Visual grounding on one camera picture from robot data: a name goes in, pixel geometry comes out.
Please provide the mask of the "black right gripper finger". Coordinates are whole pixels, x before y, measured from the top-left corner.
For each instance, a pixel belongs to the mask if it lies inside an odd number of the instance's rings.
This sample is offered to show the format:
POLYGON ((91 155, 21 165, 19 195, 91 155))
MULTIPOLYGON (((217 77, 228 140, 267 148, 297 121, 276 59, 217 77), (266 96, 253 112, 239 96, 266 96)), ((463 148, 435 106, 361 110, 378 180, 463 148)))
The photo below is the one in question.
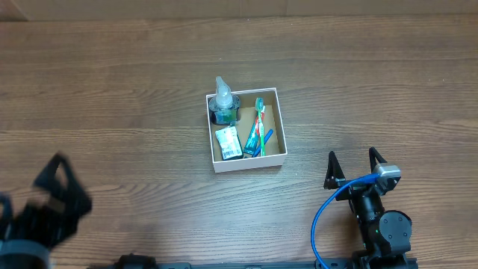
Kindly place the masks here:
POLYGON ((369 148, 370 169, 374 170, 377 164, 383 164, 387 161, 379 154, 375 147, 369 148))
POLYGON ((338 189, 346 184, 346 179, 337 157, 333 151, 328 156, 328 168, 323 187, 325 189, 338 189))

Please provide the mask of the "blue disposable razor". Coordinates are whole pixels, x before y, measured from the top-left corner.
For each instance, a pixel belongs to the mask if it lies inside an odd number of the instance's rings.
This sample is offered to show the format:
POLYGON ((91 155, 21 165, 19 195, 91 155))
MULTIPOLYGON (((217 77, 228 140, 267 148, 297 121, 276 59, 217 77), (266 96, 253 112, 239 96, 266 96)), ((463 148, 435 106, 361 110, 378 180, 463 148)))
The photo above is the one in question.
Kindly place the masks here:
MULTIPOLYGON (((266 135, 264 136, 264 145, 268 142, 268 140, 270 139, 270 137, 272 136, 272 134, 273 134, 273 130, 272 130, 272 129, 270 129, 270 130, 268 131, 268 133, 266 133, 266 135)), ((258 147, 256 148, 256 150, 254 151, 252 157, 253 157, 253 158, 254 158, 254 157, 257 157, 260 153, 261 153, 261 146, 258 146, 258 147)))

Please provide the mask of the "toothpaste tube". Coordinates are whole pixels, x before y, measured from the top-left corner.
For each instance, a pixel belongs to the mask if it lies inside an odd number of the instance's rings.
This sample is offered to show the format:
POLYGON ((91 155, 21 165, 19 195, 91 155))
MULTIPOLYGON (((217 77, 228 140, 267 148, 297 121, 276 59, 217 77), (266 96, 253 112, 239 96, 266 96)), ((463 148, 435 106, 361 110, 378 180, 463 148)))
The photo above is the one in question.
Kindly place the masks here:
POLYGON ((252 125, 249 137, 247 138, 246 145, 244 146, 243 151, 246 154, 253 155, 257 149, 259 139, 260 134, 258 131, 258 117, 256 115, 255 121, 252 125))

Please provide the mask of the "green toothbrush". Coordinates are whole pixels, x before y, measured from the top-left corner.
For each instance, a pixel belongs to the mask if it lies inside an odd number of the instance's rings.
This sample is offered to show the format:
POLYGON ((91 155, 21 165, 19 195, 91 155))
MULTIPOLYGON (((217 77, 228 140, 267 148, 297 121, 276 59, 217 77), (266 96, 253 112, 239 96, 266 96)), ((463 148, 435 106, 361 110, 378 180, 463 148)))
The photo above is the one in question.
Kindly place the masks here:
POLYGON ((263 124, 263 115, 265 114, 265 105, 264 105, 264 99, 259 97, 255 101, 255 109, 258 112, 258 136, 259 136, 259 142, 260 142, 260 155, 265 156, 266 155, 266 150, 265 150, 265 133, 264 133, 264 124, 263 124))

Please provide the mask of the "green soap packet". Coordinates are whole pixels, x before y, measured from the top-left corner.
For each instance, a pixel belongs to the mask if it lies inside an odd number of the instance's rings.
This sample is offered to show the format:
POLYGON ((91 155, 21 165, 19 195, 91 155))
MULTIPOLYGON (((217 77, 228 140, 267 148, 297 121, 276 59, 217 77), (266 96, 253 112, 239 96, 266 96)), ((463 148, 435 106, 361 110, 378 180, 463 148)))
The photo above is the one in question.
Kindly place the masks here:
POLYGON ((228 126, 217 130, 215 135, 220 145, 221 157, 224 161, 243 158, 243 147, 235 126, 228 126))

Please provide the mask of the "clear soap dispenser bottle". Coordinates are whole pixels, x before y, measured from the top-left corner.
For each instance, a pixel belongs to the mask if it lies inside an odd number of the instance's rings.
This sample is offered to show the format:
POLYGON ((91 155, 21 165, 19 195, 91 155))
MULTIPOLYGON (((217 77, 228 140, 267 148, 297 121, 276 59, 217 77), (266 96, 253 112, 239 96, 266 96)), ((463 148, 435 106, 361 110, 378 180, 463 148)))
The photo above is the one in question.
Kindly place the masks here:
POLYGON ((234 95, 221 76, 216 77, 216 95, 208 101, 208 113, 213 124, 228 126, 240 119, 240 98, 234 95))

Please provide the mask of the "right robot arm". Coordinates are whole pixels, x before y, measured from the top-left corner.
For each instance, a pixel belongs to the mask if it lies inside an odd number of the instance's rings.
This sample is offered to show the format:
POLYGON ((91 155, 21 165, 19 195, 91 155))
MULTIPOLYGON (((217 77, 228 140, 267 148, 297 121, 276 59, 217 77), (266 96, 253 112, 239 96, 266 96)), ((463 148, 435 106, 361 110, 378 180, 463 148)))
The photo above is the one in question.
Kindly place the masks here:
POLYGON ((398 166, 388 163, 379 152, 369 148, 370 174, 347 180, 334 152, 329 153, 323 187, 334 190, 332 198, 346 200, 355 215, 364 249, 355 251, 349 259, 323 259, 317 268, 376 268, 413 269, 416 259, 409 259, 411 250, 411 218, 396 210, 385 210, 381 197, 392 191, 401 179, 398 166))

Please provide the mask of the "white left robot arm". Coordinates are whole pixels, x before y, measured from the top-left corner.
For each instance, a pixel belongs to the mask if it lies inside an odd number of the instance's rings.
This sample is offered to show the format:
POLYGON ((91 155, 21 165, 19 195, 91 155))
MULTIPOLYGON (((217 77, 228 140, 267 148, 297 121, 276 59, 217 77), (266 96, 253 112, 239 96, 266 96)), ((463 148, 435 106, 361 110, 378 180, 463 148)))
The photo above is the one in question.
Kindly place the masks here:
POLYGON ((27 203, 13 214, 10 197, 1 195, 1 267, 50 268, 50 253, 77 232, 92 200, 77 180, 67 157, 55 154, 33 186, 49 194, 44 205, 27 203))

